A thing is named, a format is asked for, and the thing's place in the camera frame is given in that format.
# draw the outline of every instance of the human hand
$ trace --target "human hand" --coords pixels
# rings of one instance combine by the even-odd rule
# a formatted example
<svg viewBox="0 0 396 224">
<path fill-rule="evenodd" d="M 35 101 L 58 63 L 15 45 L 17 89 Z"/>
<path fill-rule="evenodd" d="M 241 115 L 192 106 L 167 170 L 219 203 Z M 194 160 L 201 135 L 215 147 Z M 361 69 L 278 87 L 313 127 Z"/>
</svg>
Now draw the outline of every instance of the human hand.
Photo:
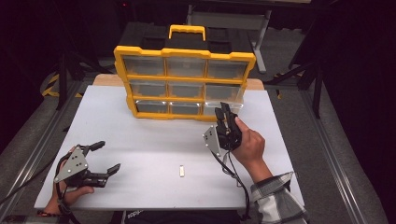
<svg viewBox="0 0 396 224">
<path fill-rule="evenodd" d="M 242 133 L 241 146 L 233 150 L 235 158 L 247 169 L 254 183 L 272 176 L 262 154 L 265 148 L 265 139 L 249 127 L 238 117 L 235 123 Z"/>
<path fill-rule="evenodd" d="M 61 170 L 62 170 L 62 167 L 64 167 L 65 163 L 66 163 L 66 161 L 64 161 L 62 163 Z M 64 183 L 64 181 L 61 181 L 59 183 L 59 187 L 61 189 L 61 192 L 63 192 L 65 190 L 66 184 Z M 84 186 L 82 188 L 78 188 L 76 190 L 66 192 L 66 194 L 64 195 L 64 202 L 68 206 L 70 206 L 70 205 L 74 204 L 79 199 L 79 197 L 81 197 L 82 195 L 91 194 L 91 193 L 94 193 L 93 187 Z M 58 194 L 56 192 L 55 183 L 53 184 L 53 187 L 52 187 L 52 196 L 49 199 L 49 203 L 47 204 L 47 206 L 44 208 L 43 211 L 45 213 L 54 214 L 54 215 L 62 214 L 62 212 L 59 210 L 59 207 L 58 207 Z"/>
</svg>

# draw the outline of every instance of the yellow handle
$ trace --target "yellow handle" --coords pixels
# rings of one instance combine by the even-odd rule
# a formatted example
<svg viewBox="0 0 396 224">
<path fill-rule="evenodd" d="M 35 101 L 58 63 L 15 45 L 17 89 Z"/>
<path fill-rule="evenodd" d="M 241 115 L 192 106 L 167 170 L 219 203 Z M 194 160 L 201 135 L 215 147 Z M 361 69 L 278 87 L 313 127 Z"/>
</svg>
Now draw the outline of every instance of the yellow handle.
<svg viewBox="0 0 396 224">
<path fill-rule="evenodd" d="M 202 34 L 202 39 L 205 41 L 205 27 L 204 26 L 171 25 L 171 28 L 169 31 L 169 39 L 172 38 L 172 32 Z"/>
</svg>

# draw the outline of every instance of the wearable gripper device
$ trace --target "wearable gripper device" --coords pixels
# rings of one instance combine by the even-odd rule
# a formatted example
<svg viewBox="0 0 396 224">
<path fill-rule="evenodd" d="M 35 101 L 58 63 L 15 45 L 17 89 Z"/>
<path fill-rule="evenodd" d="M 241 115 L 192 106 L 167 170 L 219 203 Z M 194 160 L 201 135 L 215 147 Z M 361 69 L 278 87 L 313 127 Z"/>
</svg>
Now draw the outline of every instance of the wearable gripper device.
<svg viewBox="0 0 396 224">
<path fill-rule="evenodd" d="M 85 157 L 90 150 L 95 151 L 103 147 L 105 143 L 101 141 L 90 146 L 76 145 L 73 152 L 69 152 L 61 158 L 54 182 L 59 183 L 64 181 L 69 188 L 80 188 L 83 186 L 104 188 L 108 178 L 120 169 L 120 163 L 107 169 L 106 174 L 97 174 L 88 170 L 88 163 Z M 59 171 L 60 164 L 65 160 L 67 162 L 64 164 L 62 170 Z"/>
<path fill-rule="evenodd" d="M 238 115 L 231 111 L 228 104 L 223 102 L 220 104 L 221 108 L 215 108 L 218 126 L 215 128 L 212 125 L 204 133 L 206 146 L 218 156 L 220 156 L 220 148 L 234 150 L 241 145 L 242 141 L 242 133 L 235 123 Z"/>
</svg>

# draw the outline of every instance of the plaid shirt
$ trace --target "plaid shirt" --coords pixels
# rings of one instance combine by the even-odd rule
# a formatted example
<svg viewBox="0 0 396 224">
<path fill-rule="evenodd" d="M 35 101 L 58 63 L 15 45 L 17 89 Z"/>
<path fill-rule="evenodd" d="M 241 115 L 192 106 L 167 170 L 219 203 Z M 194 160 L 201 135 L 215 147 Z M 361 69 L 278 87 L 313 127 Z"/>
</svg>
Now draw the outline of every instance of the plaid shirt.
<svg viewBox="0 0 396 224">
<path fill-rule="evenodd" d="M 308 213 L 290 194 L 292 175 L 273 176 L 250 187 L 261 223 L 308 223 Z"/>
</svg>

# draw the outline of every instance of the tool box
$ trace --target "tool box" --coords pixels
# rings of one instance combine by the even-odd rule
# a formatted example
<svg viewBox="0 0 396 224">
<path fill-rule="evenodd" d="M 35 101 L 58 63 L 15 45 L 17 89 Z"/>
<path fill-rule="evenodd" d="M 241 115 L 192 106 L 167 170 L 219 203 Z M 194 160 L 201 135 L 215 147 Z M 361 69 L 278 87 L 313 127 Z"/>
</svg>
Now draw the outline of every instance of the tool box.
<svg viewBox="0 0 396 224">
<path fill-rule="evenodd" d="M 114 50 L 126 102 L 137 118 L 216 120 L 214 108 L 243 106 L 256 58 L 247 31 L 127 24 Z"/>
</svg>

